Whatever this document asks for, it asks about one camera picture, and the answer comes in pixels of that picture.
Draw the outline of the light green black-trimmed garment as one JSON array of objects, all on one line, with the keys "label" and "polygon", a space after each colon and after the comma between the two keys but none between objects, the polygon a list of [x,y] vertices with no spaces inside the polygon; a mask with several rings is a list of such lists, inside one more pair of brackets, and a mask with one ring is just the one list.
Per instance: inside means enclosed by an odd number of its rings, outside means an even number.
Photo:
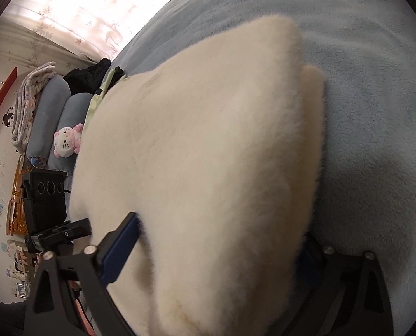
[{"label": "light green black-trimmed garment", "polygon": [[105,98],[108,91],[117,84],[120,80],[125,79],[126,74],[120,67],[115,67],[111,69],[99,88],[96,90],[96,93],[94,93],[93,98],[91,98],[87,114],[85,117],[85,122],[83,124],[83,131],[88,128],[90,121],[92,120],[96,109],[99,107],[102,100]]}]

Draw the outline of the cream fuzzy knit cardigan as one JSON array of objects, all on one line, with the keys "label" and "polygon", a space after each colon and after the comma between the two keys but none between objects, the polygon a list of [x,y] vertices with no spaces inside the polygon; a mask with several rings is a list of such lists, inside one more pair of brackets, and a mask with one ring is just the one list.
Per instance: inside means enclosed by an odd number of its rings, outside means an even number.
[{"label": "cream fuzzy knit cardigan", "polygon": [[264,335],[313,212],[325,78],[260,17],[117,83],[86,124],[71,219],[141,238],[109,293],[138,335]]}]

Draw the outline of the black fuzzy garment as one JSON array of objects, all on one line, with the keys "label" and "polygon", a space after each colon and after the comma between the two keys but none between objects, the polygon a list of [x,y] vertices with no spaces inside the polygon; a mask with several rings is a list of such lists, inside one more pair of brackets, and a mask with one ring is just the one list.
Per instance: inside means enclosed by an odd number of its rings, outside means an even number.
[{"label": "black fuzzy garment", "polygon": [[102,84],[106,72],[112,62],[109,59],[102,59],[97,64],[88,68],[76,68],[64,75],[63,79],[67,83],[71,94],[77,93],[96,93],[96,90]]}]

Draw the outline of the white patterned folded blanket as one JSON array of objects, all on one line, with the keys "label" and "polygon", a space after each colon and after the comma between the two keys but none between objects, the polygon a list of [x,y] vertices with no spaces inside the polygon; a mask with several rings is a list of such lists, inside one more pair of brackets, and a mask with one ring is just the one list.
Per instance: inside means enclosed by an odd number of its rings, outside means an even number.
[{"label": "white patterned folded blanket", "polygon": [[30,139],[36,110],[36,97],[55,75],[55,62],[42,64],[27,74],[16,91],[11,143],[20,154],[26,151]]}]

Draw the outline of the floral sheer curtain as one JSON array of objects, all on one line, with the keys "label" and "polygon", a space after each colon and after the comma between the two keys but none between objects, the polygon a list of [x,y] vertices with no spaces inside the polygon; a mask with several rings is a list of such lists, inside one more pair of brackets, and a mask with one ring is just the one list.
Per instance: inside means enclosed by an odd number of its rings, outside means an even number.
[{"label": "floral sheer curtain", "polygon": [[2,17],[75,55],[114,59],[170,0],[12,0]]}]

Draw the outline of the pink white kitty plush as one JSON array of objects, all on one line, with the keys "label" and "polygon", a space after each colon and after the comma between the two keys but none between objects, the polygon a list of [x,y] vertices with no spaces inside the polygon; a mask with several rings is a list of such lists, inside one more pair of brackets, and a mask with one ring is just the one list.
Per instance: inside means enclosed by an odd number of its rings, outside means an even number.
[{"label": "pink white kitty plush", "polygon": [[74,127],[62,127],[54,133],[54,155],[56,158],[68,158],[80,152],[83,124]]}]

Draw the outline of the blue fleece bed blanket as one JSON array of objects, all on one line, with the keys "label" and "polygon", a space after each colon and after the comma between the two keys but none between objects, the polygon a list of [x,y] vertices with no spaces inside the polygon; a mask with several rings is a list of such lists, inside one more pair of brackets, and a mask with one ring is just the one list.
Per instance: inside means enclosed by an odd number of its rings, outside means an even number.
[{"label": "blue fleece bed blanket", "polygon": [[260,15],[293,17],[328,76],[326,172],[316,234],[374,246],[394,332],[416,322],[416,6],[412,0],[172,0],[114,66],[143,73]]}]

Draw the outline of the upper blue rolled pillow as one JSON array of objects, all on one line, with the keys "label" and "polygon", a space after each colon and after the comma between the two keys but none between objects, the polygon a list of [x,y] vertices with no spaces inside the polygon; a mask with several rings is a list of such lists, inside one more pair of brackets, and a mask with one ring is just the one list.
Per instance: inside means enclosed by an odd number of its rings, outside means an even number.
[{"label": "upper blue rolled pillow", "polygon": [[26,157],[34,168],[45,168],[54,142],[54,132],[71,91],[62,76],[56,75],[43,88],[34,115]]}]

